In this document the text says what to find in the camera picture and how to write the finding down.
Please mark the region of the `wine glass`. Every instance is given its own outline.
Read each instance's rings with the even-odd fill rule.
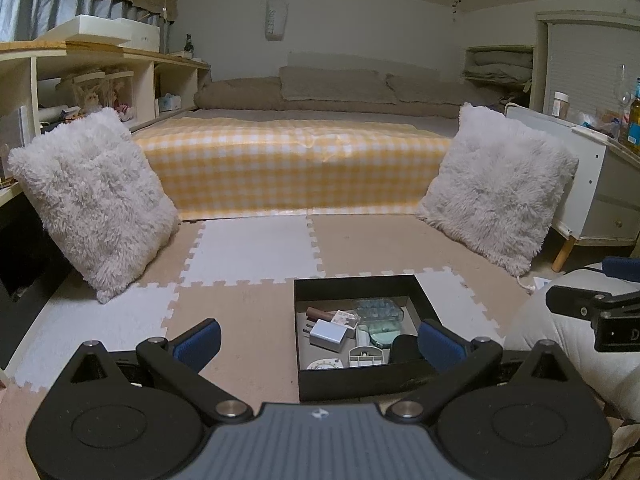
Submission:
[[[616,69],[616,79],[614,83],[613,93],[618,101],[618,117],[620,118],[620,124],[618,125],[618,132],[616,134],[616,140],[620,142],[620,135],[622,134],[622,124],[625,118],[625,108],[631,102],[631,78],[629,67],[625,64],[618,65]]]

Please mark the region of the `white bag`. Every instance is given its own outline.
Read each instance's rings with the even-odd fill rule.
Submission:
[[[285,0],[267,0],[264,19],[264,37],[267,41],[282,41],[287,24],[287,3]]]

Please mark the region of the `blue gripper pad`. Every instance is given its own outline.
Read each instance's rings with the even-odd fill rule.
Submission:
[[[436,324],[423,321],[418,327],[418,350],[439,374],[466,359],[468,344],[465,343],[462,338],[454,338],[449,330]]]
[[[184,334],[185,338],[177,338],[179,342],[174,341],[173,356],[197,373],[220,351],[222,330],[215,319],[209,319],[194,329],[193,333]]]
[[[610,278],[640,282],[640,258],[607,256],[602,262],[602,271]]]

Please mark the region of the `yellow checkered blanket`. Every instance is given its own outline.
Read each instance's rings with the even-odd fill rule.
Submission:
[[[134,137],[183,220],[412,213],[450,140],[407,124],[170,119]]]

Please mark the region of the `logo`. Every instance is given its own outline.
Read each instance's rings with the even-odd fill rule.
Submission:
[[[329,412],[324,408],[318,408],[318,409],[313,410],[311,412],[311,416],[313,418],[317,418],[318,420],[322,420],[322,419],[327,418],[329,416]]]

